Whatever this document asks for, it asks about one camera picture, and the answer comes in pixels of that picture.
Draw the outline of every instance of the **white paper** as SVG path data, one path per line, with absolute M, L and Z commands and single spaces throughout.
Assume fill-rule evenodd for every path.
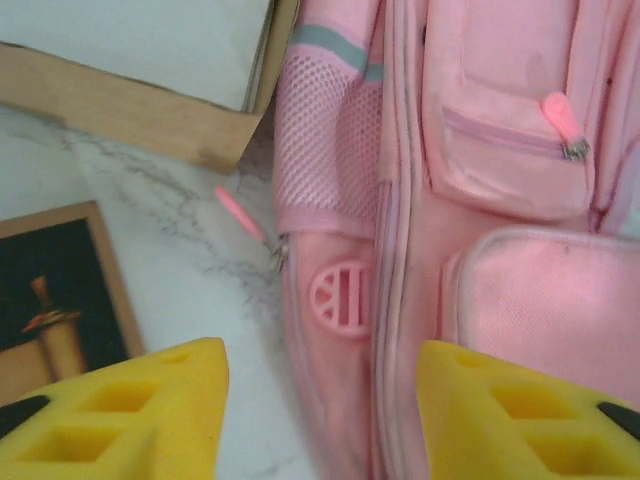
M 271 0 L 0 0 L 0 41 L 242 110 Z

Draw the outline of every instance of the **zipper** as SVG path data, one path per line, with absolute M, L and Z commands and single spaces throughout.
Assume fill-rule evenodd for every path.
M 215 189 L 216 196 L 220 203 L 233 215 L 240 225 L 249 235 L 265 246 L 269 251 L 269 258 L 272 270 L 282 271 L 282 266 L 289 256 L 289 243 L 285 236 L 281 236 L 277 242 L 272 241 L 264 228 L 260 226 L 254 218 L 233 198 L 233 195 L 224 187 L 218 186 Z
M 445 123 L 453 130 L 497 147 L 571 162 L 584 162 L 590 150 L 589 143 L 567 97 L 560 92 L 552 93 L 544 99 L 541 109 L 562 141 L 480 122 L 449 108 L 443 108 L 442 115 Z

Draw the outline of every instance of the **pink mesh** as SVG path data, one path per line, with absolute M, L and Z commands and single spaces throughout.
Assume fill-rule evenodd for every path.
M 276 114 L 275 203 L 281 232 L 372 237 L 382 86 L 290 55 Z

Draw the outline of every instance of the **brown border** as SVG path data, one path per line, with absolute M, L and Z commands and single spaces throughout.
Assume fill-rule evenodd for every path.
M 124 288 L 106 225 L 96 202 L 83 202 L 0 222 L 0 239 L 85 219 L 102 268 L 109 298 L 130 357 L 144 355 L 140 332 Z

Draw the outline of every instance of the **mesh pocket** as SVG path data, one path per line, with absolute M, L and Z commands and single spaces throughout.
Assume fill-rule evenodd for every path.
M 276 117 L 275 202 L 373 225 L 382 86 L 325 61 L 287 58 Z

